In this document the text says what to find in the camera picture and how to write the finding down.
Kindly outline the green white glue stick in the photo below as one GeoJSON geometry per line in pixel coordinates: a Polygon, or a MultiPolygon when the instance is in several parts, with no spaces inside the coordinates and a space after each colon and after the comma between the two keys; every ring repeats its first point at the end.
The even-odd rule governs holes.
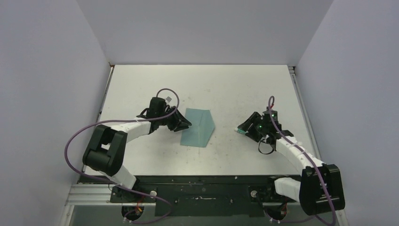
{"type": "Polygon", "coordinates": [[[243,131],[243,130],[238,129],[238,128],[236,128],[234,131],[236,131],[237,133],[242,134],[242,135],[245,135],[247,133],[246,131],[243,131]]]}

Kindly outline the teal envelope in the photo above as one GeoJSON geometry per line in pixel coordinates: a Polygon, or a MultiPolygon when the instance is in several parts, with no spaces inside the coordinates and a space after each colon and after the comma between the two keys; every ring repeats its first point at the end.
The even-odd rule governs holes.
{"type": "Polygon", "coordinates": [[[192,125],[188,129],[183,130],[180,145],[206,147],[215,129],[211,111],[187,108],[185,117],[192,125]]]}

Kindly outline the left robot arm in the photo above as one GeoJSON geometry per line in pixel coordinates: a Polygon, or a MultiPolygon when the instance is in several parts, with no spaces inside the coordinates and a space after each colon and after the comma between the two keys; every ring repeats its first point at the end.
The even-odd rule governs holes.
{"type": "Polygon", "coordinates": [[[136,202],[140,198],[140,189],[135,186],[137,178],[123,165],[127,143],[153,133],[160,126],[179,132],[191,125],[176,106],[170,106],[164,98],[153,97],[149,107],[132,122],[96,126],[83,154],[83,164],[122,186],[121,195],[127,202],[136,202]]]}

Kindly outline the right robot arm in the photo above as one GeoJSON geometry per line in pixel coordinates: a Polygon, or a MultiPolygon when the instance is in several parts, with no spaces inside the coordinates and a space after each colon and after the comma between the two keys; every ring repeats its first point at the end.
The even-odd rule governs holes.
{"type": "Polygon", "coordinates": [[[267,108],[262,114],[253,112],[236,131],[258,143],[271,146],[272,152],[284,156],[300,174],[300,180],[280,176],[266,188],[273,202],[288,197],[300,203],[307,215],[344,209],[345,197],[339,168],[326,164],[302,146],[293,133],[283,130],[278,113],[267,108]]]}

